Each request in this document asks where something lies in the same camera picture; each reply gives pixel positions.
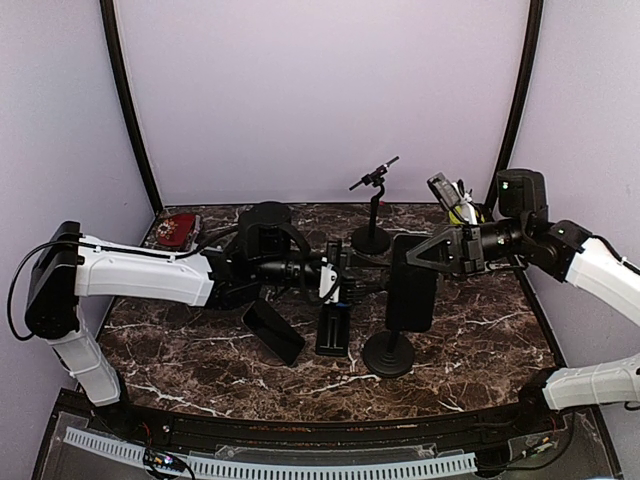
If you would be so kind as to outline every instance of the black pole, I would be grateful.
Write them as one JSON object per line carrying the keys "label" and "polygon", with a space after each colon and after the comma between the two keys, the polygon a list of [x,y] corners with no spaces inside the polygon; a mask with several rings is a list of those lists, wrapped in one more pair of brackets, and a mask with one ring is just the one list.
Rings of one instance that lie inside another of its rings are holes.
{"label": "black pole", "polygon": [[384,195],[384,185],[380,184],[380,191],[371,197],[371,210],[369,212],[369,238],[373,239],[376,236],[376,224],[378,223],[378,207],[380,206],[380,199]]}
{"label": "black pole", "polygon": [[100,0],[100,8],[102,10],[102,24],[104,26],[104,34],[107,39],[107,49],[109,50],[109,59],[111,60],[111,69],[113,78],[116,83],[116,90],[120,98],[120,108],[124,123],[129,133],[129,141],[133,148],[133,154],[136,157],[138,170],[142,176],[144,188],[147,191],[147,197],[156,215],[164,208],[158,186],[153,178],[149,157],[144,148],[140,126],[138,125],[138,117],[133,106],[131,97],[131,89],[127,80],[127,71],[122,57],[122,46],[120,45],[120,37],[118,36],[118,24],[116,22],[116,12],[113,0]]}
{"label": "black pole", "polygon": [[536,56],[536,47],[538,45],[538,36],[540,34],[540,25],[542,24],[542,7],[544,0],[531,0],[529,4],[529,19],[527,20],[527,30],[524,36],[524,46],[522,48],[522,58],[520,60],[520,69],[518,70],[518,80],[513,93],[513,101],[511,103],[511,111],[507,120],[507,127],[502,139],[502,146],[498,154],[491,184],[487,192],[487,198],[484,206],[490,211],[496,206],[498,201],[498,185],[496,183],[496,173],[504,170],[509,166],[513,147],[516,143],[524,104],[527,99],[529,83],[531,81],[531,71],[533,70],[533,61]]}

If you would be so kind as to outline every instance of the black plastic bracket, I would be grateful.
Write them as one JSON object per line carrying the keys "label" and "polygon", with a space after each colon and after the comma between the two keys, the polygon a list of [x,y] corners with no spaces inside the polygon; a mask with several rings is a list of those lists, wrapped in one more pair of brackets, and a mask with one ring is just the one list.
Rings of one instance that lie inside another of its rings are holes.
{"label": "black plastic bracket", "polygon": [[345,307],[323,305],[316,336],[316,354],[346,357],[349,354],[351,314]]}

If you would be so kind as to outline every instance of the white cable clip strip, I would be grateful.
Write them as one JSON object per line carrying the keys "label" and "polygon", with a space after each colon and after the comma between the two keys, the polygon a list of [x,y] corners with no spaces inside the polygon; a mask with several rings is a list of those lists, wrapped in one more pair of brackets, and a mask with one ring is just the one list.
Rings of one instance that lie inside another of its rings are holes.
{"label": "white cable clip strip", "polygon": [[[116,462],[143,467],[144,448],[139,445],[73,427],[67,427],[64,443]],[[198,455],[179,457],[191,467],[196,478],[203,480],[431,480],[478,470],[474,453],[411,462],[335,467],[229,462]]]}

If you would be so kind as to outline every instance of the phone holder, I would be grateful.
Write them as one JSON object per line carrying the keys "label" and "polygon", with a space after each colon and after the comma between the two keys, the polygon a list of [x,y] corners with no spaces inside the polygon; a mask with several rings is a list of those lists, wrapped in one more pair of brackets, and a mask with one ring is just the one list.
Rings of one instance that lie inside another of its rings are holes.
{"label": "phone holder", "polygon": [[373,185],[378,187],[380,191],[371,197],[369,209],[369,225],[363,225],[357,228],[351,234],[351,246],[354,250],[366,255],[380,255],[389,250],[391,246],[391,236],[382,228],[378,227],[378,207],[380,200],[385,193],[384,175],[389,171],[389,167],[397,162],[400,157],[396,156],[387,163],[380,165],[373,172],[362,177],[356,184],[349,187],[349,191],[354,190],[360,185]]}

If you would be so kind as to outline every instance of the round black base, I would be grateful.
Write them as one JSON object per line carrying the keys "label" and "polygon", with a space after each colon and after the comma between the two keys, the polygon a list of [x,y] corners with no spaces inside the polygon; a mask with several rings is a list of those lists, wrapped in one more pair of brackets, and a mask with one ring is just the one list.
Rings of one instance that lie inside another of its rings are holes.
{"label": "round black base", "polygon": [[376,227],[373,238],[369,237],[369,227],[356,228],[351,234],[351,246],[366,255],[380,255],[389,250],[391,236],[380,227]]}
{"label": "round black base", "polygon": [[396,378],[408,373],[413,367],[415,352],[407,337],[400,335],[396,348],[387,352],[391,332],[373,335],[364,344],[362,359],[371,373],[382,378]]}

